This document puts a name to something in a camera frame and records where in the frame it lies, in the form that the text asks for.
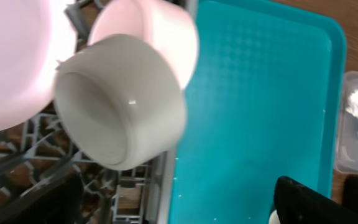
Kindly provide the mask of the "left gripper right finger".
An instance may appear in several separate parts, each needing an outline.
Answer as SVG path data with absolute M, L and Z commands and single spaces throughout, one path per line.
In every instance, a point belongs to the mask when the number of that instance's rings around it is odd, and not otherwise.
M 358 214 L 294 179 L 277 179 L 273 203 L 281 224 L 358 224 Z

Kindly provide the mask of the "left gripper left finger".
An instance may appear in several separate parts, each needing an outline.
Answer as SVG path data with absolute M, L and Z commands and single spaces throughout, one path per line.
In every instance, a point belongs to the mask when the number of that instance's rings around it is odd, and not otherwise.
M 80 213 L 82 195 L 80 177 L 69 175 L 13 202 L 0 212 L 0 223 L 74 223 Z

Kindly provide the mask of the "white paper cup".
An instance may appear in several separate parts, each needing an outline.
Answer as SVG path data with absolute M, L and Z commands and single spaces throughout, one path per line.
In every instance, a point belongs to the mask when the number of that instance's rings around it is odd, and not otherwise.
M 280 224 L 278 213 L 274 210 L 269 217 L 268 224 Z

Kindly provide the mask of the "grey-white shallow bowl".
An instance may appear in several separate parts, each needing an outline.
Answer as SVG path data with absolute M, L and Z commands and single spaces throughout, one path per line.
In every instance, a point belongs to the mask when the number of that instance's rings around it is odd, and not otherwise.
M 186 124 L 172 69 L 131 35 L 103 39 L 57 68 L 54 105 L 70 139 L 112 170 L 133 169 L 171 149 Z

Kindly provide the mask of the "pink small bowl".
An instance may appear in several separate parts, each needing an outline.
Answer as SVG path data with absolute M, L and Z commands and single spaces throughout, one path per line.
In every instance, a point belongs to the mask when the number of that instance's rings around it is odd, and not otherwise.
M 88 45 L 113 34 L 132 35 L 148 43 L 171 66 L 180 88 L 189 84 L 198 61 L 199 35 L 182 7 L 163 0 L 112 0 L 93 23 Z

